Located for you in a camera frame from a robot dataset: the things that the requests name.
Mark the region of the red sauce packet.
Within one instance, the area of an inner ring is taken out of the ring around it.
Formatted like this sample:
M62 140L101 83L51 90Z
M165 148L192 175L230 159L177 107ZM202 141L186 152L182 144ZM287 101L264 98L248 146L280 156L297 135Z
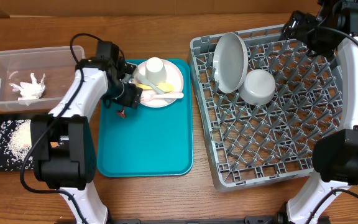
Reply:
M125 119L126 118L126 113L125 113L126 107L123 106L121 110L117 110L116 113L118 116L120 116L121 118Z

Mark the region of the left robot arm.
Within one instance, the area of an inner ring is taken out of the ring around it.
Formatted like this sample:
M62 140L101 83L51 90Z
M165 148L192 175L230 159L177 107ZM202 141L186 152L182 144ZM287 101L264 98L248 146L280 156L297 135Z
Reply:
M142 89L129 81L136 68L116 44L99 40L94 57L76 61L75 79L61 102L30 122L35 178L47 184L46 194L64 198L77 223L112 223L93 182L96 153L89 120L99 100L106 107L138 107Z

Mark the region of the white napkin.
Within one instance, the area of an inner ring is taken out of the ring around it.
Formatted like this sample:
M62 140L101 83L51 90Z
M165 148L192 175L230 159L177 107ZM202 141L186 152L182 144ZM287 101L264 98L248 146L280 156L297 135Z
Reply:
M43 74L40 83L37 82L35 73L30 74L31 83L20 82L20 85L10 83L13 92L19 92L21 97L18 97L19 103L22 105L29 106L32 100L38 100L46 89L45 86L45 74Z

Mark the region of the white rice pile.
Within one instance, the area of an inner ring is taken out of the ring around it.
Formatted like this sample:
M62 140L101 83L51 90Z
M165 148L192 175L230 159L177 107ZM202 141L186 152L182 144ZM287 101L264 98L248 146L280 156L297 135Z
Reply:
M29 119L7 120L0 126L0 171L20 170L32 147Z

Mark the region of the orange food cube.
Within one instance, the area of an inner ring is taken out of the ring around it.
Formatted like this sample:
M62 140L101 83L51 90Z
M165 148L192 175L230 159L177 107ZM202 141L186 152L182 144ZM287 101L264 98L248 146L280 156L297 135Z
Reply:
M56 148L56 147L59 146L59 143L57 143L57 142L50 142L50 145L51 145L52 148Z

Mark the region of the small grey bowl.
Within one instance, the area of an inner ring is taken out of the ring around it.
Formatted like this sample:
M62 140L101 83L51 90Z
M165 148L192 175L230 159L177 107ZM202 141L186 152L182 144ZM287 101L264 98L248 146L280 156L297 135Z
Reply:
M266 105L275 92L275 79L265 70L255 69L249 72L241 87L240 97L250 105Z

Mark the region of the grey round plate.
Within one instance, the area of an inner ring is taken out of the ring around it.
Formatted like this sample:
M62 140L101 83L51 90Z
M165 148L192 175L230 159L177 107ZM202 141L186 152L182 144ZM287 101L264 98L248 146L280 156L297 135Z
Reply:
M245 42L235 33L226 33L218 41L214 55L214 78L223 93L236 91L244 82L248 70Z

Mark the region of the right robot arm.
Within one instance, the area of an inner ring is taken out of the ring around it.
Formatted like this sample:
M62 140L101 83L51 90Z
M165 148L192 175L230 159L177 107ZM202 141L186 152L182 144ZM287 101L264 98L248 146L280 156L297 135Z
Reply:
M328 223L325 209L358 185L358 1L321 1L317 15L294 11L281 39L306 44L308 56L337 58L342 70L342 115L337 132L314 146L310 177L283 204L275 223Z

